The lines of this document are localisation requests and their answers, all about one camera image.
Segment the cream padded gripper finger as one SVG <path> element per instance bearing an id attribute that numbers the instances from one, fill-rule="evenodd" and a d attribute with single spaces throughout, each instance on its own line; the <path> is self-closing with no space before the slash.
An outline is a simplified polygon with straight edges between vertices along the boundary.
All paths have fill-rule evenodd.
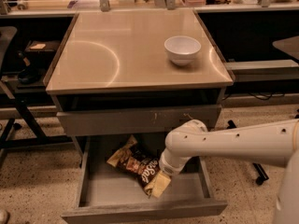
<path id="1" fill-rule="evenodd" d="M 150 195 L 155 198 L 159 198 L 167 189 L 170 182 L 171 182 L 171 178 L 163 171 L 160 171 L 154 179 L 154 183 Z"/>

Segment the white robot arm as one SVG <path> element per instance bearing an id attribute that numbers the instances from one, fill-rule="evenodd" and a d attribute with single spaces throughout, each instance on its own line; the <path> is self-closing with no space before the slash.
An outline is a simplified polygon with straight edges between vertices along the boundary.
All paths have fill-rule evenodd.
<path id="1" fill-rule="evenodd" d="M 164 143 L 159 166 L 167 175 L 178 175 L 196 156 L 283 167 L 273 224 L 299 224 L 299 119 L 213 132 L 192 119 L 168 133 Z"/>

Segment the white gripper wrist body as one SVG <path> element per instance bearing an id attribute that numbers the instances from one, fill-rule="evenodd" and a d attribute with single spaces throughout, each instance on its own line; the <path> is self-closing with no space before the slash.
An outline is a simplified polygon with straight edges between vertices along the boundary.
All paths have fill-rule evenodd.
<path id="1" fill-rule="evenodd" d="M 176 156 L 166 148 L 160 157 L 159 166 L 167 175 L 178 175 L 189 159 L 190 157 Z"/>

